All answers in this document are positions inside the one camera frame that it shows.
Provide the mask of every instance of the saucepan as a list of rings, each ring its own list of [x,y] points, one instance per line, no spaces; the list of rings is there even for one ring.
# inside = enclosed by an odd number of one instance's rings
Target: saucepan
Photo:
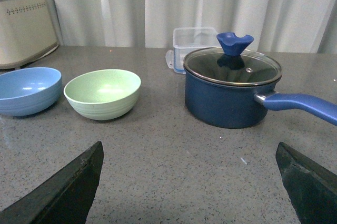
[[[221,47],[195,50],[184,58],[185,104],[198,119],[222,128],[258,124],[269,110],[301,109],[337,126],[337,105],[308,94],[274,89],[282,67],[251,50],[250,35],[217,35]]]

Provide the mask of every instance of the blue bowl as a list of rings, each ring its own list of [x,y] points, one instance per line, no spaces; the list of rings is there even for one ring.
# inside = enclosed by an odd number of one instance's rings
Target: blue bowl
[[[54,104],[62,92],[62,75],[53,68],[34,67],[0,75],[0,114],[26,116]]]

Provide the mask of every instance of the curtain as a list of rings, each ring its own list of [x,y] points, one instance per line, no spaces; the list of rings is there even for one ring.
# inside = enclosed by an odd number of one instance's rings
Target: curtain
[[[178,27],[250,34],[261,52],[337,53],[336,0],[47,0],[61,44],[172,48]]]

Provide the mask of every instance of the clear plastic food container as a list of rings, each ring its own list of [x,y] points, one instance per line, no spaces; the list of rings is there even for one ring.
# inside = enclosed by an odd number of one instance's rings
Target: clear plastic food container
[[[173,31],[173,47],[166,53],[169,68],[176,73],[185,74],[184,57],[201,48],[219,46],[217,31],[213,27],[176,28]]]

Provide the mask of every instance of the gray countertop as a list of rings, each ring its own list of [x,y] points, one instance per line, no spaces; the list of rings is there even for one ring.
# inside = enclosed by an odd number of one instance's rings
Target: gray countertop
[[[299,110],[269,111],[251,128],[210,126],[185,108],[185,76],[167,67],[166,51],[61,46],[28,65],[58,69],[63,86],[93,70],[130,70],[141,94],[129,113],[104,122],[79,115],[63,94],[36,115],[0,115],[0,210],[100,140],[104,163],[87,223],[299,223],[277,146],[337,174],[337,127]],[[283,66],[276,91],[337,104],[337,55],[267,55]]]

